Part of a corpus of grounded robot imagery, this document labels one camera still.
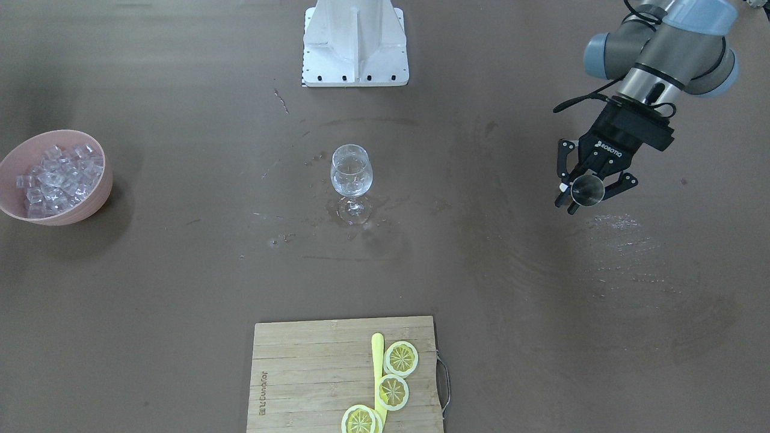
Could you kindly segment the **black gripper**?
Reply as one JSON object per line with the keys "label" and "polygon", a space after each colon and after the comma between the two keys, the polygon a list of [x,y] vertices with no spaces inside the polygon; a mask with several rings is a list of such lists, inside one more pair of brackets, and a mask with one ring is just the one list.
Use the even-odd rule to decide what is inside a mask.
{"label": "black gripper", "polygon": [[[578,150],[577,171],[581,175],[591,170],[598,176],[620,173],[618,181],[605,186],[604,200],[638,186],[638,179],[630,173],[633,156],[643,144],[664,151],[673,142],[670,121],[649,106],[627,99],[611,99],[589,131],[579,140],[560,140],[556,146],[556,175],[560,178],[560,192],[555,206],[561,207],[570,195],[568,156]],[[567,208],[574,215],[577,203]]]}

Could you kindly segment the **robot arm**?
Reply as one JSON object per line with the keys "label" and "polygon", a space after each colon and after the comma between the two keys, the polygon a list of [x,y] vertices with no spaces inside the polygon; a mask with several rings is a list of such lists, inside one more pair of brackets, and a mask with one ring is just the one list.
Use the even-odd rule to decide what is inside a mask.
{"label": "robot arm", "polygon": [[673,143],[671,117],[682,93],[713,97],[739,77],[739,60],[728,42],[738,11],[728,1],[641,1],[614,32],[595,35],[584,52],[587,74],[618,85],[561,102],[558,113],[599,100],[604,109],[585,134],[560,140],[557,207],[574,214],[637,186],[630,173],[640,148],[663,152]]}

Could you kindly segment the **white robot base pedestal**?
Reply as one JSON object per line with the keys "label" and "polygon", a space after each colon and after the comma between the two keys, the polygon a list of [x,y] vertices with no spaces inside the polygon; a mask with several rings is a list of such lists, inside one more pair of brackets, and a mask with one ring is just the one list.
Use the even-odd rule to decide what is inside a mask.
{"label": "white robot base pedestal", "polygon": [[306,9],[303,86],[404,86],[409,81],[404,11],[391,1],[319,1]]}

